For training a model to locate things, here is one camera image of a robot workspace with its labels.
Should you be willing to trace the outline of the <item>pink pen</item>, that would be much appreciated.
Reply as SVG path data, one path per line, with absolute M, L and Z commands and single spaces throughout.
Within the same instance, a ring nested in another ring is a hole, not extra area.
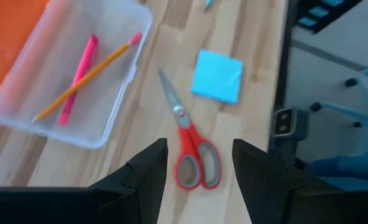
M 72 81 L 72 86 L 74 86 L 77 82 L 80 81 L 80 79 L 86 74 L 87 70 L 90 68 L 92 60 L 94 59 L 94 56 L 96 54 L 96 50 L 98 48 L 98 37 L 95 34 L 91 34 L 87 44 L 85 46 L 85 49 L 83 51 L 83 54 L 81 56 L 81 60 L 79 61 L 78 67 L 76 69 L 75 76 Z M 74 92 L 72 95 L 70 95 L 65 104 L 63 105 L 62 113 L 59 118 L 59 125 L 66 125 L 70 115 L 71 110 L 73 108 L 73 105 L 75 103 L 77 92 Z

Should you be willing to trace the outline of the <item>yellow pencil pink eraser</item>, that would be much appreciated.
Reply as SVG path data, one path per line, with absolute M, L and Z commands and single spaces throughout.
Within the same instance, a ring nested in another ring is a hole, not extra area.
M 114 59 L 118 58 L 121 54 L 127 51 L 133 45 L 137 45 L 142 39 L 143 33 L 139 32 L 133 35 L 129 40 L 128 43 L 121 46 L 117 51 L 113 54 L 108 56 L 105 60 L 101 63 L 97 64 L 95 68 L 92 68 L 88 73 L 86 73 L 79 82 L 77 82 L 74 86 L 66 90 L 62 95 L 60 95 L 53 103 L 49 104 L 46 109 L 41 111 L 38 115 L 36 115 L 32 122 L 40 121 L 50 115 L 53 111 L 57 109 L 62 103 L 65 104 L 67 98 L 72 95 L 74 92 L 78 93 L 78 90 L 84 87 L 89 81 L 91 81 L 98 73 L 100 73 L 103 69 L 105 69 Z

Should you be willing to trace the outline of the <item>blue sticky note pad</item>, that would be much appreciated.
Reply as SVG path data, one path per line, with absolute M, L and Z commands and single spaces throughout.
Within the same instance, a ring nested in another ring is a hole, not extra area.
M 239 101 L 242 70 L 242 61 L 200 49 L 191 92 L 223 103 L 236 104 Z

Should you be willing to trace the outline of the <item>person's leg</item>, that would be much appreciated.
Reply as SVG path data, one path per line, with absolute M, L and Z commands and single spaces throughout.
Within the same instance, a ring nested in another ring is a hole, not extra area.
M 368 153 L 313 161 L 305 171 L 345 191 L 368 190 Z

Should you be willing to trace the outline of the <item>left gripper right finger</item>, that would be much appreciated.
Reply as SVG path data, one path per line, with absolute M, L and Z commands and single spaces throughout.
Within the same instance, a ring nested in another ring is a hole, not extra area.
M 233 140 L 232 160 L 252 224 L 286 224 L 294 191 L 303 181 L 283 160 L 242 139 Z

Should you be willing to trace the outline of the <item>black aluminium table frame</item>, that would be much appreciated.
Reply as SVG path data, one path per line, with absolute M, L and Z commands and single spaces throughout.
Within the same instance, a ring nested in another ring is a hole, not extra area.
M 299 0 L 287 0 L 287 12 L 284 17 L 284 30 L 282 36 L 282 51 L 278 70 L 277 89 L 275 91 L 275 101 L 272 115 L 272 126 L 270 131 L 269 154 L 273 154 L 283 159 L 286 163 L 293 165 L 295 162 L 295 154 L 297 142 L 291 139 L 276 139 L 272 136 L 274 128 L 274 115 L 280 109 L 285 109 L 285 99 L 287 93 L 288 82 L 288 66 L 290 60 L 290 47 L 292 41 L 292 29 L 295 25 L 295 19 L 298 13 Z

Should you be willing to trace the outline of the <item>office chair base with castors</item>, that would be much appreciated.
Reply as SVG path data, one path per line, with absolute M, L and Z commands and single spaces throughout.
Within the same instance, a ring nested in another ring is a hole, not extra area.
M 368 68 L 363 70 L 362 76 L 349 78 L 344 81 L 344 86 L 346 88 L 351 88 L 358 86 L 361 89 L 363 98 L 366 100 L 366 105 L 368 106 L 368 86 L 364 81 L 364 77 L 368 77 Z M 323 108 L 331 109 L 337 111 L 338 113 L 345 114 L 356 119 L 356 122 L 352 124 L 353 128 L 368 128 L 368 114 L 363 113 L 346 106 L 338 105 L 331 102 L 314 102 L 310 105 L 310 111 L 317 112 Z

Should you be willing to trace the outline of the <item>black rack with blue panels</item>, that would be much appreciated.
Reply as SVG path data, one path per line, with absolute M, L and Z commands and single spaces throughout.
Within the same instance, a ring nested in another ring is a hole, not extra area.
M 297 25 L 317 34 L 363 0 L 298 0 Z

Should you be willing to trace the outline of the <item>red handled scissors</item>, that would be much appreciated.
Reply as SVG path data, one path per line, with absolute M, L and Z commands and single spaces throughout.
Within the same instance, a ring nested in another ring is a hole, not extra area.
M 184 190 L 193 190 L 199 185 L 208 190 L 217 188 L 222 178 L 221 159 L 217 148 L 199 134 L 168 76 L 161 69 L 159 77 L 177 122 L 180 137 L 181 150 L 175 164 L 177 185 Z

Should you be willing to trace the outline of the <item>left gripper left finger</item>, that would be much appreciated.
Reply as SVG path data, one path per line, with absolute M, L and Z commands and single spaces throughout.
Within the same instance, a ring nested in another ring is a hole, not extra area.
M 157 224 L 167 161 L 167 139 L 160 138 L 91 185 L 97 201 L 97 224 Z

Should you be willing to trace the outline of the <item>clear pencil case orange lid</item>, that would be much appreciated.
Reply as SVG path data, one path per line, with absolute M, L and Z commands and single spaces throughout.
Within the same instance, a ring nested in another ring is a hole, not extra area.
M 68 123 L 57 108 L 40 121 L 35 115 L 66 91 L 91 35 L 98 38 L 94 64 L 127 43 L 147 35 L 150 9 L 135 0 L 50 0 L 0 87 L 0 124 L 88 149 L 109 138 L 142 51 L 136 45 L 113 60 L 78 91 Z

